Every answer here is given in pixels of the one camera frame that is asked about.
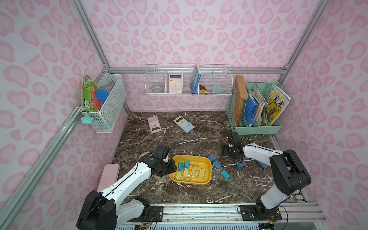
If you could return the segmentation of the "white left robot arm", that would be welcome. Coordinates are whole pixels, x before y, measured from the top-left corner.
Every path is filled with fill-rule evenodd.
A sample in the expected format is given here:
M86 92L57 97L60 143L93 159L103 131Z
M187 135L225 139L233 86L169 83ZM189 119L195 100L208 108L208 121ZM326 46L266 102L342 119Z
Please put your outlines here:
M79 230L114 230L132 219L146 219L150 203L137 196L123 201L142 182L152 175L164 177L176 172L170 148L159 144L155 151L139 156L135 166L118 181L98 192L91 191L85 198L76 228Z

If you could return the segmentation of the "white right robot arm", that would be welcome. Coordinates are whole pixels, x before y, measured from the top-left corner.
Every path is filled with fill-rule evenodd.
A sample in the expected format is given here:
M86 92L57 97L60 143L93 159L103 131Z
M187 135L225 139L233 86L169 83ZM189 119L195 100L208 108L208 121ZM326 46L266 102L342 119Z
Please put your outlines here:
M250 158L269 166L273 174L273 186L261 195L254 205L240 205L244 221L282 220L279 206L296 191L311 184L311 177L293 150L277 151L255 143L243 142L237 132L228 134L228 144L222 155L235 160Z

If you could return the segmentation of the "teal binder clip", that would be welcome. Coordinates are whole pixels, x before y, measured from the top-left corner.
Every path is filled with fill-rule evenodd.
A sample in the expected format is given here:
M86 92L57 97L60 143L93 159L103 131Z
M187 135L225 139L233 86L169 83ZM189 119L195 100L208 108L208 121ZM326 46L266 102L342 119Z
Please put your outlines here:
M198 163L192 163L189 160L185 160L184 166L185 166L185 168L199 167L199 164Z
M185 164L183 162L178 163L178 171L183 171L185 169Z
M229 175L229 173L226 171L226 170L223 170L222 172L221 172L221 175L226 179L226 180L229 180L230 179L230 175Z

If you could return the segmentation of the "white tape roll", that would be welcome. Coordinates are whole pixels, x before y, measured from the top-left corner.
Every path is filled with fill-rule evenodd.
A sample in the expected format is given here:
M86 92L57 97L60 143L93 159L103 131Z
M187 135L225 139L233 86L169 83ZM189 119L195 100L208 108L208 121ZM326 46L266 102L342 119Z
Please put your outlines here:
M139 162L143 161L143 158L146 157L146 156L151 156L152 152L151 151L146 151L144 153L142 153L140 156L139 156Z

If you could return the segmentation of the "blue binder clip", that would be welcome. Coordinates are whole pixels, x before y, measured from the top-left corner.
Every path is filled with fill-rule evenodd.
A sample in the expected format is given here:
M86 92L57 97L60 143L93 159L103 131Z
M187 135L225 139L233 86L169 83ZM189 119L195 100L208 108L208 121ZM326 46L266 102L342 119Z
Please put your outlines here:
M241 162L241 163L237 162L236 165L237 165L238 168L242 168L242 167L246 166L246 163L245 162Z
M213 166L215 166L218 169L220 169L222 167L222 165L217 161L213 161L212 164L213 164Z
M213 161L215 161L215 160L217 159L217 157L216 157L215 155L212 155L212 156L208 157L208 159L209 159L211 162L213 162Z

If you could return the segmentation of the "yellow plastic storage box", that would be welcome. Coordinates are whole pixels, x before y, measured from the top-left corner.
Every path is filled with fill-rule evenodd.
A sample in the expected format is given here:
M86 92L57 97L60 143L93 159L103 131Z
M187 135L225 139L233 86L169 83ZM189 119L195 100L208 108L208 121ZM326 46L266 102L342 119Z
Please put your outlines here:
M212 178L211 161L205 157L190 155L175 155L176 172L169 175L176 183L206 185Z

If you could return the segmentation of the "yellow binder clip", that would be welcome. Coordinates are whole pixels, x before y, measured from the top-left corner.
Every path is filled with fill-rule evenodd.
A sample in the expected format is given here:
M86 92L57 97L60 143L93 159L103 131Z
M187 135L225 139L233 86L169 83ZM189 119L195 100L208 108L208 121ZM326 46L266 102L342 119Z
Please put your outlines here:
M195 175L193 175L193 174L191 174L191 173L190 173L190 169L189 169L189 168L185 168L183 172L184 172L184 173L183 173L183 175L184 175L185 177L194 177L194 178L198 178L198 177L196 177Z
M184 172L178 171L175 176L175 180L177 181L191 181L191 178L185 177L183 175Z
M190 170L190 173L195 175L196 177L204 178L205 177L205 168L201 168L199 170Z

